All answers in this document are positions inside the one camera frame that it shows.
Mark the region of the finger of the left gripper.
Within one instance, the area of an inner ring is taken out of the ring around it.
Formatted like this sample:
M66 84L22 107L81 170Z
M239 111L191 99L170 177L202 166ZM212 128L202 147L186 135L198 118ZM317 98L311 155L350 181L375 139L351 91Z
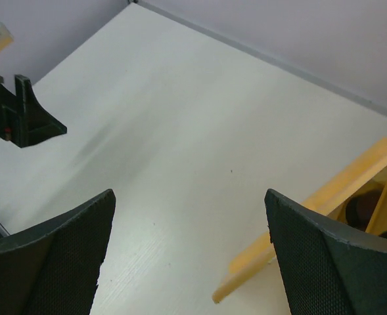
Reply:
M67 127L41 106L30 79L24 75L15 75L14 80L18 116L14 143L20 148L26 148L65 135Z

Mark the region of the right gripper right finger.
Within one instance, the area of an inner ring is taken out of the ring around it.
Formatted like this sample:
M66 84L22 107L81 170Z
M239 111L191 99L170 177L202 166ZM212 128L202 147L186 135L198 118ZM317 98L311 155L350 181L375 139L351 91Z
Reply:
M292 314L387 315L387 239L312 217L273 189L264 202Z

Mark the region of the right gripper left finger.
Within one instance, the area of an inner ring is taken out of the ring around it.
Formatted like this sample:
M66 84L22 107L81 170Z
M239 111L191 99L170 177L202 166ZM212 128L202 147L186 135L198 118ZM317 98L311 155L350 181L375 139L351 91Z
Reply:
M108 189L0 238L0 314L89 314L115 208Z

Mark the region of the yellow cabinet door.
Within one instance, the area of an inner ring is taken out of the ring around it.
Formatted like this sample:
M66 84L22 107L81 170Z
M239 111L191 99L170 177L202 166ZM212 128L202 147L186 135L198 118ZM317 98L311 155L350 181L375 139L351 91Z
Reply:
M387 187L387 137L380 139L301 205L312 217L345 221L345 203L352 197ZM263 233L229 264L227 277L212 294L215 304L256 275L275 258L269 232Z

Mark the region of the purple loafer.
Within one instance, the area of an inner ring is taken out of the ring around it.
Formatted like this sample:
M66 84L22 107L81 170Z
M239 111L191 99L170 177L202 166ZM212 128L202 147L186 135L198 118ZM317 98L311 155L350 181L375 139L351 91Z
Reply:
M358 230L366 230L381 193L381 190L371 190L351 198L345 207L348 225Z

